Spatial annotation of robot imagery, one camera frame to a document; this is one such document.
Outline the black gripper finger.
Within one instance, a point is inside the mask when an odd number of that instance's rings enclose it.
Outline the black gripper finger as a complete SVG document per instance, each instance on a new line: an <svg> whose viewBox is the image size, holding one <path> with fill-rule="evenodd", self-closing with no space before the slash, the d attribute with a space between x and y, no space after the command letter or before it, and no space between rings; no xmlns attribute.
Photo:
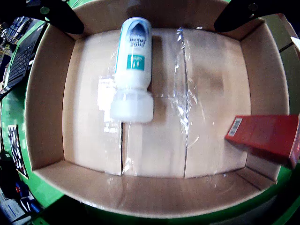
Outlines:
<svg viewBox="0 0 300 225"><path fill-rule="evenodd" d="M217 32L229 32L253 19L283 12L280 0L232 0L214 22L214 28Z"/></svg>
<svg viewBox="0 0 300 225"><path fill-rule="evenodd" d="M31 0L25 4L25 16L45 21L66 33L84 31L83 22L63 0Z"/></svg>

